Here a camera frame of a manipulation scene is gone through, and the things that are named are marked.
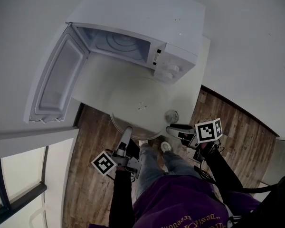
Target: door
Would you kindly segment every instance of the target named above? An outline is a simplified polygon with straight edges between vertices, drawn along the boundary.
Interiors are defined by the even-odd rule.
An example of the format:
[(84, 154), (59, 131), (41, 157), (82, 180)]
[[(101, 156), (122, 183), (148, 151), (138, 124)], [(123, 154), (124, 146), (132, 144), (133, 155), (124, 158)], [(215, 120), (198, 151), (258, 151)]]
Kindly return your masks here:
[(88, 54), (81, 39), (68, 26), (45, 65), (41, 64), (36, 73), (27, 100), (25, 122), (64, 120), (71, 94)]

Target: white microwave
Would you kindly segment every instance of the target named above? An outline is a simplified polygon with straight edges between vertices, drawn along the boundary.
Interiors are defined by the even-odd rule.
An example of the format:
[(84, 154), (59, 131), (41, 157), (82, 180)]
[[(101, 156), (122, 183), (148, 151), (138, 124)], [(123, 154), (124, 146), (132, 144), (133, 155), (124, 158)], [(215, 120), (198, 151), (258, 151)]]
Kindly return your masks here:
[(46, 49), (24, 121), (63, 121), (81, 69), (94, 53), (148, 67), (157, 80), (175, 83), (196, 64), (204, 14), (193, 0), (83, 0)]

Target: sneaker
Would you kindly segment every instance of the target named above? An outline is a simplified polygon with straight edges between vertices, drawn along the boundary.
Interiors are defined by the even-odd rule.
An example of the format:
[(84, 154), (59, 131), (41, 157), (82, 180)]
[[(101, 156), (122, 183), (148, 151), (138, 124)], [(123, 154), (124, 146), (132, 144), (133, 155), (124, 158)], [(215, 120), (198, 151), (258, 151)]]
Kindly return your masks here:
[(148, 143), (148, 140), (139, 140), (138, 145), (141, 147), (144, 143)]
[(161, 150), (165, 153), (166, 151), (171, 151), (171, 145), (168, 142), (161, 143)]

